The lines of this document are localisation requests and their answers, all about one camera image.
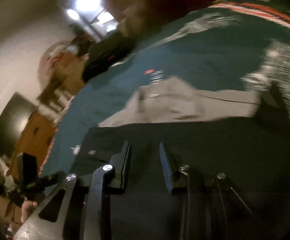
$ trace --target white wall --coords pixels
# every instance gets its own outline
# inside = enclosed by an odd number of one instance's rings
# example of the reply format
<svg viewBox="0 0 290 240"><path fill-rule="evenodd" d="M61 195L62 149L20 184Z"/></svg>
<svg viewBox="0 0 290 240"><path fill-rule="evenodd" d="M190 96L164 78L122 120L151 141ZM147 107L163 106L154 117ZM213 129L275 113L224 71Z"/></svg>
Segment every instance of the white wall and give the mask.
<svg viewBox="0 0 290 240"><path fill-rule="evenodd" d="M0 0L0 114L18 91L37 104L37 68L44 51L71 40L57 0Z"/></svg>

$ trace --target screw head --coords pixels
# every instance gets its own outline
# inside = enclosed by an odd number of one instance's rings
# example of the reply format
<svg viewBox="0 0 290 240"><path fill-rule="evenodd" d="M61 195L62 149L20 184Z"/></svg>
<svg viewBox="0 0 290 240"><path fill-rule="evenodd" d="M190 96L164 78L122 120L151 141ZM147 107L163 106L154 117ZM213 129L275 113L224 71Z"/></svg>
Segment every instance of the screw head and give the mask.
<svg viewBox="0 0 290 240"><path fill-rule="evenodd" d="M182 165L182 166L180 167L180 169L183 170L183 171L188 171L189 168L190 168L190 166L187 165L187 164L184 164L184 165Z"/></svg>
<svg viewBox="0 0 290 240"><path fill-rule="evenodd" d="M113 166L110 165L110 164L106 164L106 165L103 166L103 170L104 171L110 171L112 168L113 168Z"/></svg>
<svg viewBox="0 0 290 240"><path fill-rule="evenodd" d="M218 174L216 175L216 177L217 177L218 179L226 179L226 175L225 175L225 173L223 173L223 172L218 173Z"/></svg>
<svg viewBox="0 0 290 240"><path fill-rule="evenodd" d="M76 175L75 174L68 174L67 177L66 177L66 179L68 181L72 181L72 180L76 179Z"/></svg>

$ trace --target beige cloth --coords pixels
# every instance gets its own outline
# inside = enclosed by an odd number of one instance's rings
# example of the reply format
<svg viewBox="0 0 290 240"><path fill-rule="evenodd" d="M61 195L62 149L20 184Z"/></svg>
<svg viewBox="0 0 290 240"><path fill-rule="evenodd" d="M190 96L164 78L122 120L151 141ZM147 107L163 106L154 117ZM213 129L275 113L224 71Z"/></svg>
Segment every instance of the beige cloth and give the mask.
<svg viewBox="0 0 290 240"><path fill-rule="evenodd" d="M125 108L99 124L117 127L130 123L201 122L226 117L250 117L260 103L254 91L197 90L177 77L139 87Z"/></svg>

